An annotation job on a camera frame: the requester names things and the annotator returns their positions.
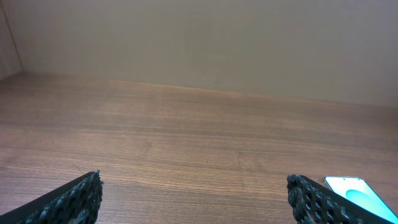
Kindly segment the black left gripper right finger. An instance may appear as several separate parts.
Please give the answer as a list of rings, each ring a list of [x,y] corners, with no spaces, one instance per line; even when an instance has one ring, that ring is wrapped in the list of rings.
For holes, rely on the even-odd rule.
[[[392,224],[304,175],[289,175],[287,189],[297,223]]]

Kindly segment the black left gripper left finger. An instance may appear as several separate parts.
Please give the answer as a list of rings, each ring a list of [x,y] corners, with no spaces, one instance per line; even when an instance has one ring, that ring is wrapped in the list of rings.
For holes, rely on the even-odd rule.
[[[103,196],[100,172],[88,172],[1,215],[1,224],[94,224]]]

